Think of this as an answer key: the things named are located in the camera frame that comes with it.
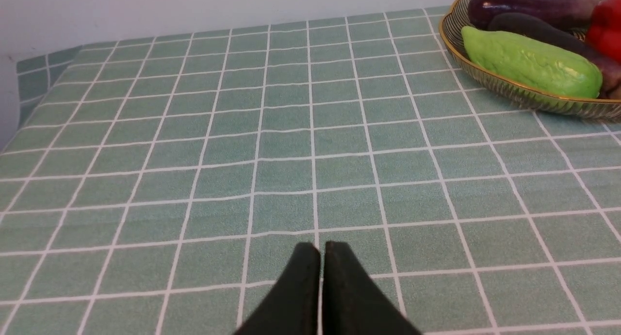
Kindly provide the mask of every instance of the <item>gold basket rim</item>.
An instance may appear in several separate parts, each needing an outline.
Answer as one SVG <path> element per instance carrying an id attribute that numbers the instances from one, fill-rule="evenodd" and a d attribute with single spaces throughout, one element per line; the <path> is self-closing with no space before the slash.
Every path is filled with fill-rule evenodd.
<path id="1" fill-rule="evenodd" d="M 518 81 L 514 81 L 511 79 L 507 79 L 501 75 L 497 75 L 494 72 L 491 72 L 490 70 L 488 70 L 487 68 L 481 67 L 475 63 L 473 63 L 472 61 L 470 61 L 468 58 L 464 57 L 464 55 L 462 55 L 459 51 L 457 51 L 457 49 L 453 46 L 453 44 L 448 40 L 448 37 L 446 36 L 446 32 L 444 31 L 444 22 L 446 21 L 446 19 L 453 14 L 455 7 L 457 6 L 457 4 L 460 2 L 461 0 L 455 0 L 453 2 L 453 4 L 451 4 L 448 12 L 446 14 L 444 14 L 442 16 L 442 20 L 440 21 L 440 25 L 439 25 L 439 32 L 440 32 L 440 36 L 442 38 L 442 41 L 444 42 L 444 45 L 446 45 L 446 48 L 453 54 L 456 55 L 457 57 L 459 57 L 463 63 L 465 63 L 466 65 L 473 67 L 473 68 L 477 68 L 481 71 L 483 71 L 484 73 L 493 76 L 494 78 L 500 79 L 502 81 L 505 81 L 506 83 L 515 85 L 517 87 L 520 87 L 524 90 L 528 90 L 530 92 L 536 93 L 536 94 L 540 94 L 543 96 L 547 96 L 549 98 L 556 98 L 556 99 L 561 99 L 564 101 L 568 101 L 568 102 L 579 102 L 579 103 L 600 103 L 600 104 L 606 104 L 606 105 L 618 105 L 621 104 L 621 99 L 598 99 L 598 98 L 572 98 L 569 96 L 563 96 L 563 95 L 555 95 L 555 94 L 550 94 L 548 92 L 544 92 L 543 90 L 537 89 L 537 88 L 533 88 L 533 87 L 528 87 L 524 84 L 519 83 Z"/>

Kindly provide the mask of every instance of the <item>artificial vegetable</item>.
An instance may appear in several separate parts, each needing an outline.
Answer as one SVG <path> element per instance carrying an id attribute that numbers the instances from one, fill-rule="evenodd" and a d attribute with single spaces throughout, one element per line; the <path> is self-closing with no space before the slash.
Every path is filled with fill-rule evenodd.
<path id="1" fill-rule="evenodd" d="M 532 15 L 560 30 L 584 28 L 601 0 L 470 0 L 468 19 L 474 27 L 487 30 L 492 19 L 503 13 Z"/>
<path id="2" fill-rule="evenodd" d="M 513 32 L 575 52 L 588 59 L 602 72 L 599 98 L 621 99 L 621 64 L 598 52 L 573 35 L 558 30 L 537 17 L 522 13 L 504 13 L 490 22 L 488 31 Z"/>
<path id="3" fill-rule="evenodd" d="M 586 43 L 621 64 L 621 0 L 602 0 L 595 6 Z"/>
<path id="4" fill-rule="evenodd" d="M 461 28 L 470 60 L 502 77 L 550 94 L 597 98 L 603 83 L 599 68 L 563 48 L 511 32 Z"/>

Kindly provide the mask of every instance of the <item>eggplant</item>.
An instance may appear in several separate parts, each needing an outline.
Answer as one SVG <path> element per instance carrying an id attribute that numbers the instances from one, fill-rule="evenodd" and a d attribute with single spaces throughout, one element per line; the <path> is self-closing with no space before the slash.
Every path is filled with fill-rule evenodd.
<path id="1" fill-rule="evenodd" d="M 470 0 L 468 18 L 479 30 L 487 30 L 492 19 L 503 13 L 528 14 L 558 28 L 585 28 L 601 0 Z"/>
<path id="2" fill-rule="evenodd" d="M 537 17 L 523 13 L 497 15 L 488 25 L 488 31 L 504 31 L 525 35 L 536 41 L 581 55 L 597 66 L 604 77 L 599 98 L 621 99 L 621 65 L 573 35 L 559 30 Z"/>

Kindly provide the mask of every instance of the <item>wire basket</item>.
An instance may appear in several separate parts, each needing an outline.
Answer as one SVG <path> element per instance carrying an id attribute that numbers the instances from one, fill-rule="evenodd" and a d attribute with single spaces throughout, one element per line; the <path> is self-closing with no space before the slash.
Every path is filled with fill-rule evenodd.
<path id="1" fill-rule="evenodd" d="M 557 114 L 577 116 L 587 119 L 621 119 L 621 99 L 576 99 L 567 96 L 549 94 L 536 88 L 527 87 L 501 77 L 494 72 L 480 67 L 468 59 L 464 48 L 461 28 L 472 26 L 468 19 L 470 0 L 455 0 L 450 10 L 440 22 L 440 35 L 448 52 L 453 56 L 466 74 L 478 81 L 483 87 L 498 95 L 508 98 L 517 108 L 527 108 Z M 577 29 L 572 34 L 584 40 L 586 29 Z"/>

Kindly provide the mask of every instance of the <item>red bell pepper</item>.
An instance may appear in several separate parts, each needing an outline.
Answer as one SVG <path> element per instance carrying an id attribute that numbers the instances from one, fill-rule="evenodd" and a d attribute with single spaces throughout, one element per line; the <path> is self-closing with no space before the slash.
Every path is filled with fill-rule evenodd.
<path id="1" fill-rule="evenodd" d="M 621 64 L 621 0 L 602 0 L 595 6 L 585 41 Z"/>

